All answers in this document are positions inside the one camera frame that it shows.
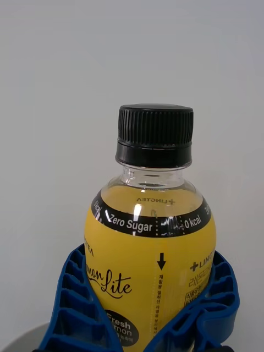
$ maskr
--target blue bottle holder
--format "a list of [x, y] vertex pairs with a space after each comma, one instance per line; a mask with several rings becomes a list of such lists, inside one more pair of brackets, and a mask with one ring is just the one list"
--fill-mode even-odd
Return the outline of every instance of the blue bottle holder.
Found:
[[[233, 269], [216, 252], [207, 288], [160, 330], [144, 352], [178, 352], [193, 340], [195, 352], [220, 347], [233, 331], [238, 307]], [[63, 266], [51, 322], [39, 348], [50, 352], [123, 351], [87, 279], [84, 245], [71, 252]]]

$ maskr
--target white wall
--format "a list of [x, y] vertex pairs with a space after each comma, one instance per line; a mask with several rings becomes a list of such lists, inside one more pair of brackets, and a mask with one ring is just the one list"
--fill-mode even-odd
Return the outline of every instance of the white wall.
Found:
[[186, 176], [213, 210], [241, 308], [229, 344], [263, 341], [261, 1], [0, 2], [0, 348], [49, 320], [88, 206], [119, 171], [118, 108], [195, 111]]

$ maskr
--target plastic bottle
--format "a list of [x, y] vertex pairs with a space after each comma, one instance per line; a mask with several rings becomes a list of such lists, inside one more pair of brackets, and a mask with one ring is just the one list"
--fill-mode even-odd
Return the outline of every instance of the plastic bottle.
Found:
[[123, 173], [91, 204], [85, 250], [87, 276], [124, 351], [143, 351], [210, 276], [215, 222], [182, 176], [192, 134], [191, 108], [120, 108], [115, 158]]

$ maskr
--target bottle neck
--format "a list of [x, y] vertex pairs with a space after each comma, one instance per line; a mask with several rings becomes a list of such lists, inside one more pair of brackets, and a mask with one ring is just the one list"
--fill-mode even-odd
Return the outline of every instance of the bottle neck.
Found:
[[124, 165], [121, 181], [127, 186], [143, 189], [176, 188], [184, 183], [183, 168], [148, 169]]

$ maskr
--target black bottle cap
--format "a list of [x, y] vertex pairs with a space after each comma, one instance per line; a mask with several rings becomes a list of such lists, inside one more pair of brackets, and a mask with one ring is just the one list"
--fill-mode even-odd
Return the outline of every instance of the black bottle cap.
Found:
[[178, 168], [191, 163], [192, 108], [172, 104], [123, 105], [119, 110], [119, 163]]

